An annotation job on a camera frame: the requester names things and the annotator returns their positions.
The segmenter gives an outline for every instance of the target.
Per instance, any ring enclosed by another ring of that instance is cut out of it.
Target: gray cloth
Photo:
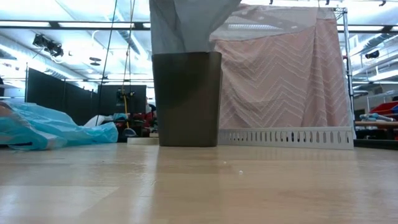
[[[152,53],[209,52],[210,34],[241,0],[150,0]]]

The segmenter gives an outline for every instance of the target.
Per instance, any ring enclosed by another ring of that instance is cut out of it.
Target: gray trash can
[[[222,82],[221,53],[152,56],[159,144],[214,147]]]

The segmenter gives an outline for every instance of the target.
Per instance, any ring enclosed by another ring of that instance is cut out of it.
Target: chevron patterned fabric
[[[288,34],[213,39],[223,54],[220,128],[349,126],[336,19]]]

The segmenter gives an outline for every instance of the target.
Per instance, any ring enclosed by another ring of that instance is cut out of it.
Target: plastic bag
[[[40,150],[117,140],[118,130],[114,123],[97,127],[78,126],[60,111],[34,103],[0,101],[0,144],[11,148]]]

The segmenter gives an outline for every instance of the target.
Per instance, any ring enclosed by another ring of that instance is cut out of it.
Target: wooden floor
[[[0,223],[398,223],[398,151],[0,150]]]

